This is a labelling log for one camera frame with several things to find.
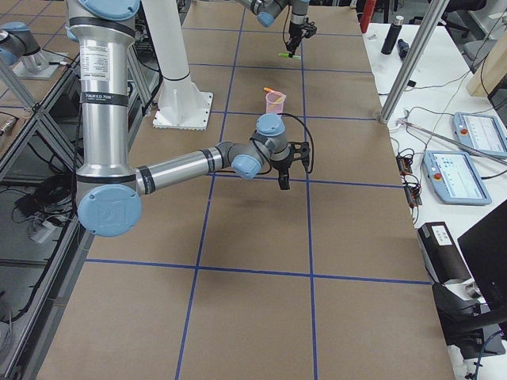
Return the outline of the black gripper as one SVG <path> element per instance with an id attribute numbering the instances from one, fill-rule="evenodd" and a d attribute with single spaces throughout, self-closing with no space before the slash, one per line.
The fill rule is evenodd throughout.
<path id="1" fill-rule="evenodd" d="M 278 171 L 278 185 L 280 190 L 290 189 L 289 169 L 292 165 L 293 158 L 287 156 L 282 160 L 273 160 L 273 168 Z"/>
<path id="2" fill-rule="evenodd" d="M 289 24 L 289 40 L 285 43 L 286 49 L 289 55 L 292 57 L 298 57 L 296 51 L 300 42 L 302 40 L 303 35 L 303 23 L 296 24 L 294 22 L 290 22 Z"/>

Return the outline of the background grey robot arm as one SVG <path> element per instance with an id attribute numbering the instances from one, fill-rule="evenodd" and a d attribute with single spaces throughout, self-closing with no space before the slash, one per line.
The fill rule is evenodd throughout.
<path id="1" fill-rule="evenodd" d="M 1 60 L 23 79 L 49 79 L 66 66 L 67 53 L 45 51 L 29 27 L 20 21 L 1 25 Z"/>

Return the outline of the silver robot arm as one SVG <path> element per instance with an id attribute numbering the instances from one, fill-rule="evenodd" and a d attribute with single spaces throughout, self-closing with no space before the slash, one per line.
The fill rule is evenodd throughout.
<path id="1" fill-rule="evenodd" d="M 203 131 L 213 96 L 191 79 L 177 5 L 173 1 L 69 1 L 68 21 L 80 48 L 84 162 L 76 173 L 79 222 L 92 234 L 115 237 L 142 214 L 142 197 L 230 168 L 245 179 L 263 167 L 288 188 L 295 144 L 281 117 L 259 117 L 248 142 L 198 148 L 183 131 Z M 144 13 L 162 83 L 152 124 L 137 142 L 128 132 L 128 60 L 135 16 Z"/>
<path id="2" fill-rule="evenodd" d="M 310 39 L 317 32 L 317 26 L 307 16 L 310 3 L 308 1 L 241 1 L 240 4 L 250 10 L 263 27 L 270 27 L 276 18 L 284 11 L 288 11 L 282 33 L 287 33 L 284 39 L 286 52 L 281 56 L 289 59 L 299 59 L 297 49 L 304 39 Z M 270 169 L 278 172 L 278 185 L 281 190 L 290 188 L 290 168 L 293 162 L 301 162 L 306 174 L 312 172 L 314 167 L 314 143 L 287 142 L 280 153 L 265 155 L 261 150 L 260 138 L 267 136 L 256 131 L 250 141 L 261 157 L 263 163 L 267 162 Z"/>

